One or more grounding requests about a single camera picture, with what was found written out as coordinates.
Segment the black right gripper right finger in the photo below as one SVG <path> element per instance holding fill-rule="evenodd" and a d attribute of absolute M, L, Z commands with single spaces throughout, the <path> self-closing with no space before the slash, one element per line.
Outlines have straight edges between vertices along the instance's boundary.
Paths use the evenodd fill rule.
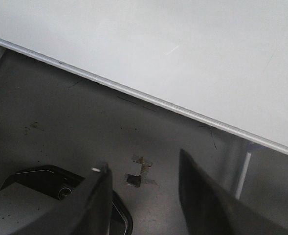
<path fill-rule="evenodd" d="M 179 152 L 179 200 L 190 235 L 288 235 L 217 184 L 184 149 Z"/>

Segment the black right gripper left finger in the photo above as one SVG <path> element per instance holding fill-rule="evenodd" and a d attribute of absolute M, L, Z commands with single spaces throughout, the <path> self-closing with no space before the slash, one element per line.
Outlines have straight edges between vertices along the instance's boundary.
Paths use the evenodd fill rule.
<path fill-rule="evenodd" d="M 78 188 L 18 235 L 105 235 L 112 208 L 112 172 L 107 163 L 91 168 Z"/>

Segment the black and grey robot base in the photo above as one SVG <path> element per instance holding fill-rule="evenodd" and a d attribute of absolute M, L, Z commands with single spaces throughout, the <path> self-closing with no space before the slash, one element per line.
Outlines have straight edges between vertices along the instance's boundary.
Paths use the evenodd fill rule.
<path fill-rule="evenodd" d="M 53 165 L 25 169 L 10 175 L 0 188 L 0 235 L 17 235 L 16 231 L 70 196 L 86 177 Z M 112 190 L 107 235 L 130 235 L 132 231 L 132 216 Z"/>

